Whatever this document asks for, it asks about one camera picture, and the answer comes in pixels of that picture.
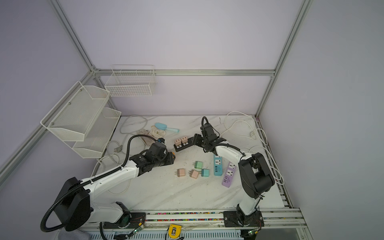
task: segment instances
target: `mesh shelf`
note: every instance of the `mesh shelf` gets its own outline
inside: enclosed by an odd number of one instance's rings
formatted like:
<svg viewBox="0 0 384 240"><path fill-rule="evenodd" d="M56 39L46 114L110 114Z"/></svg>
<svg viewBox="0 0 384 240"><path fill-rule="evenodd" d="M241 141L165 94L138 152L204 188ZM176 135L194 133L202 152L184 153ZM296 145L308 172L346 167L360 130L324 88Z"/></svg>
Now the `mesh shelf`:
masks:
<svg viewBox="0 0 384 240"><path fill-rule="evenodd" d="M84 141L109 94L109 91L95 86L81 85L50 123L41 124L62 141Z"/></svg>
<svg viewBox="0 0 384 240"><path fill-rule="evenodd" d="M105 89L112 97L151 96L155 90L156 78L152 65L115 65L112 75L105 84Z"/></svg>
<svg viewBox="0 0 384 240"><path fill-rule="evenodd" d="M103 108L84 141L76 142L72 149L82 158L101 158L120 115L119 111Z"/></svg>

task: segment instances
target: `tape measure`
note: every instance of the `tape measure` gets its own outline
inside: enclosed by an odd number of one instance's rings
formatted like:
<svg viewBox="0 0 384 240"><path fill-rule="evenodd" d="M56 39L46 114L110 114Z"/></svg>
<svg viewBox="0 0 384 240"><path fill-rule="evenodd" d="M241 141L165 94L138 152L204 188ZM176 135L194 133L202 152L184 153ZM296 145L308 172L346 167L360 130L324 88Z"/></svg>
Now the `tape measure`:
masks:
<svg viewBox="0 0 384 240"><path fill-rule="evenodd" d="M171 224L169 226L168 235L170 238L178 238L180 236L180 233L181 233L180 225Z"/></svg>

